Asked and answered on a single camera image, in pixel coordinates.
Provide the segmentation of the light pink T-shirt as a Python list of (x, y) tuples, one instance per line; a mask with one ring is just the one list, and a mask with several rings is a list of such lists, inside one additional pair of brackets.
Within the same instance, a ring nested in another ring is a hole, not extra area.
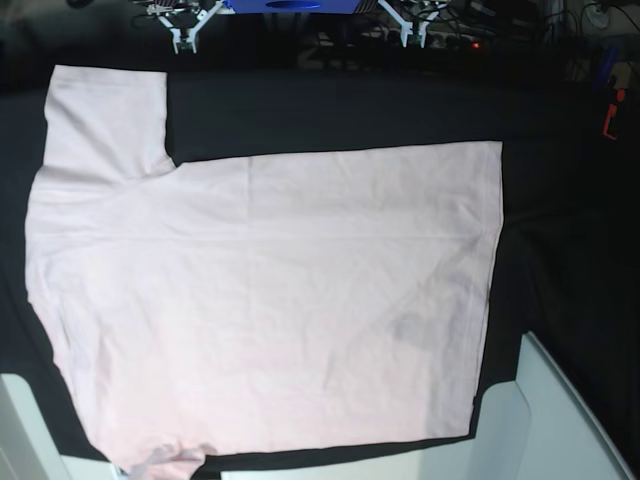
[(503, 223), (495, 141), (176, 165), (163, 73), (58, 66), (25, 281), (90, 444), (209, 456), (470, 429)]

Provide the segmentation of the black power strip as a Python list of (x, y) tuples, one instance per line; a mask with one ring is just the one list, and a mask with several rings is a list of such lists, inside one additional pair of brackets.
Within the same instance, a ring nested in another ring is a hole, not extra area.
[(424, 37), (419, 34), (409, 35), (406, 43), (403, 43), (399, 30), (380, 25), (360, 25), (353, 30), (321, 32), (318, 34), (318, 41), (323, 47), (407, 47), (471, 52), (482, 52), (489, 48), (489, 43), (479, 37), (431, 29), (426, 31)]

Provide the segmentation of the red clamp at right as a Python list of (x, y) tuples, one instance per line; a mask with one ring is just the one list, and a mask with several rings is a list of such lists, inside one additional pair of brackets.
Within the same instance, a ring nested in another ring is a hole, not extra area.
[(605, 114), (602, 135), (612, 141), (617, 140), (617, 114), (619, 107), (624, 103), (626, 90), (624, 88), (615, 89), (610, 97)]

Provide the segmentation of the black table cloth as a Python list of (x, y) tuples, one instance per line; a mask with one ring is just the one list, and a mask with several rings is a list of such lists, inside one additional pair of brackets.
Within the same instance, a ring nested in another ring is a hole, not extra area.
[(433, 77), (173, 73), (178, 163), (454, 141), (503, 145), (505, 226), (480, 386), (514, 377), (532, 331), (632, 470), (639, 467), (639, 123), (610, 140), (581, 87), (519, 91)]

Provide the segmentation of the white frame right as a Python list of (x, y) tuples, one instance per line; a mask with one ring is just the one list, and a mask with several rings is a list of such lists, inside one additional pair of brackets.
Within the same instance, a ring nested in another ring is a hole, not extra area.
[(601, 423), (533, 333), (516, 379), (482, 398), (469, 479), (633, 479)]

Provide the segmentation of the white frame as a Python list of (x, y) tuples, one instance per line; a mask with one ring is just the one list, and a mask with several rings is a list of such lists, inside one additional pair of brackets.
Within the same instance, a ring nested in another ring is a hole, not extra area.
[(1, 376), (1, 477), (13, 480), (118, 479), (109, 462), (63, 456), (58, 451), (28, 383)]
[(533, 333), (516, 379), (482, 398), (469, 479), (633, 479), (601, 423)]

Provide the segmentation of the white frame left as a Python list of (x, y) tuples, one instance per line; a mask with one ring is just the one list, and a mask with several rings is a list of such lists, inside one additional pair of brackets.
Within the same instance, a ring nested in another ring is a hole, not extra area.
[(118, 479), (109, 462), (63, 456), (58, 451), (28, 383), (1, 376), (1, 477), (13, 480)]

